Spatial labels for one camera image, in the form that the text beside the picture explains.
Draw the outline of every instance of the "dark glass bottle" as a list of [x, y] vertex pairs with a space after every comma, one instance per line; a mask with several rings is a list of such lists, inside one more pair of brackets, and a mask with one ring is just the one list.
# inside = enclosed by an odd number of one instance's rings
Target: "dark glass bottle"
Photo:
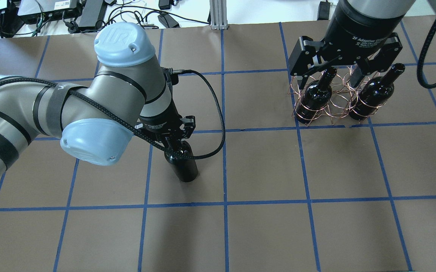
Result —
[[331, 96], [331, 82], [337, 74], [337, 69], [329, 67], [325, 70], [320, 80], [310, 83], [295, 109], [295, 117], [303, 124], [309, 124], [317, 117], [318, 110], [327, 105]]
[[349, 112], [349, 116], [362, 121], [373, 113], [377, 106], [386, 102], [393, 95], [393, 82], [403, 74], [404, 69], [403, 64], [396, 63], [384, 76], [374, 77], [366, 83], [359, 93], [359, 101], [355, 100], [353, 102], [353, 105], [356, 105]]

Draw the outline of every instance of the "black braided cable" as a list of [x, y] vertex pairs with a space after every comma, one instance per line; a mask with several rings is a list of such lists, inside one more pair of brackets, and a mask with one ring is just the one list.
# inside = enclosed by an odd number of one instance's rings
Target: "black braided cable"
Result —
[[[185, 159], [191, 159], [191, 160], [206, 159], [206, 158], [209, 158], [211, 156], [216, 155], [223, 148], [223, 145], [225, 143], [225, 134], [226, 134], [225, 133], [225, 122], [223, 121], [223, 115], [221, 113], [220, 104], [218, 103], [218, 98], [216, 97], [215, 91], [213, 91], [213, 87], [211, 87], [211, 84], [208, 82], [208, 80], [202, 74], [200, 74], [199, 72], [196, 72], [194, 70], [181, 70], [181, 71], [183, 74], [184, 73], [193, 73], [193, 74], [196, 74], [199, 77], [201, 77], [201, 79], [206, 83], [206, 86], [208, 86], [208, 88], [211, 91], [211, 94], [213, 95], [213, 99], [215, 100], [216, 108], [218, 110], [218, 115], [220, 116], [221, 134], [222, 134], [221, 143], [215, 150], [213, 150], [212, 152], [207, 153], [205, 155], [188, 156], [188, 155], [184, 155], [183, 153], [173, 151], [169, 148], [165, 148], [164, 146], [161, 146], [158, 143], [156, 143], [156, 141], [154, 141], [153, 139], [142, 134], [133, 125], [127, 123], [126, 121], [124, 121], [123, 119], [121, 119], [120, 117], [118, 117], [117, 115], [112, 113], [110, 110], [108, 110], [107, 108], [105, 108], [101, 104], [95, 102], [91, 98], [88, 98], [87, 96], [85, 96], [85, 95], [83, 95], [75, 90], [70, 90], [70, 94], [74, 95], [77, 98], [80, 98], [81, 100], [83, 100], [85, 102], [87, 102], [91, 106], [95, 107], [97, 110], [100, 110], [105, 115], [109, 116], [111, 119], [113, 119], [114, 121], [116, 121], [119, 124], [121, 124], [122, 126], [124, 126], [126, 129], [129, 129], [135, 136], [138, 136], [139, 138], [143, 139], [144, 141], [147, 141], [152, 146], [158, 148], [159, 150], [164, 151], [165, 153], [168, 153], [169, 155], [173, 155], [173, 156], [177, 156], [177, 157], [181, 157], [181, 158], [185, 158]], [[48, 81], [48, 80], [44, 80], [44, 79], [35, 79], [35, 78], [31, 78], [31, 77], [15, 77], [15, 76], [11, 76], [11, 77], [12, 77], [12, 79], [1, 80], [0, 87], [7, 85], [7, 84], [18, 83], [18, 82], [35, 82], [35, 83], [47, 84], [47, 85], [52, 86], [52, 87], [57, 86], [57, 83], [52, 82], [52, 81]]]
[[119, 124], [121, 124], [126, 129], [129, 129], [135, 136], [138, 136], [139, 138], [143, 139], [144, 141], [147, 141], [152, 146], [156, 147], [159, 150], [164, 151], [165, 153], [168, 153], [169, 155], [181, 157], [181, 158], [184, 158], [184, 159], [190, 159], [190, 160], [206, 159], [206, 158], [209, 158], [211, 156], [216, 155], [223, 148], [223, 145], [225, 143], [225, 134], [226, 134], [225, 133], [225, 122], [223, 121], [223, 115], [221, 113], [220, 104], [218, 103], [218, 98], [216, 97], [215, 91], [213, 91], [213, 87], [211, 87], [211, 84], [208, 82], [208, 80], [206, 80], [206, 78], [202, 74], [200, 74], [199, 72], [196, 72], [194, 70], [181, 70], [181, 71], [182, 71], [181, 73], [183, 73], [183, 74], [187, 74], [187, 73], [196, 74], [199, 77], [201, 77], [201, 79], [203, 79], [203, 81], [206, 83], [206, 85], [210, 89], [211, 94], [213, 95], [213, 99], [215, 100], [216, 108], [218, 110], [218, 115], [220, 116], [220, 125], [221, 125], [221, 142], [220, 142], [220, 145], [215, 150], [213, 150], [210, 153], [207, 153], [205, 155], [188, 156], [188, 155], [184, 155], [183, 153], [176, 152], [174, 150], [171, 150], [169, 148], [161, 146], [158, 143], [156, 143], [156, 141], [154, 141], [153, 139], [151, 139], [148, 136], [142, 134], [133, 125], [127, 123], [126, 121], [124, 121], [123, 119], [121, 119], [120, 117], [118, 117], [117, 115], [112, 113], [110, 110], [108, 110], [107, 108], [105, 108], [101, 104], [99, 104], [96, 101], [92, 100], [91, 98], [89, 98], [89, 97], [79, 93], [76, 90], [70, 90], [70, 94], [74, 95], [77, 98], [80, 98], [81, 100], [83, 100], [85, 102], [87, 102], [91, 106], [95, 107], [97, 110], [99, 110], [102, 113], [104, 113], [105, 115], [109, 116], [112, 120], [114, 120], [114, 121], [118, 122]]
[[0, 81], [0, 87], [3, 85], [7, 85], [7, 84], [11, 84], [11, 83], [17, 83], [17, 82], [36, 82], [36, 83], [43, 83], [43, 84], [47, 84], [50, 85], [52, 87], [57, 86], [57, 84], [55, 82], [52, 81], [48, 81], [45, 79], [34, 79], [32, 77], [16, 77], [16, 76], [11, 76], [13, 77], [12, 79], [5, 79], [5, 80], [1, 80]]
[[416, 77], [418, 78], [418, 82], [424, 88], [436, 88], [436, 83], [428, 84], [423, 75], [423, 66], [425, 65], [425, 58], [427, 56], [428, 48], [433, 40], [434, 34], [436, 33], [436, 20], [433, 22], [431, 29], [428, 32], [428, 36], [425, 39], [425, 43], [421, 49], [420, 57], [418, 59], [418, 66], [416, 69]]

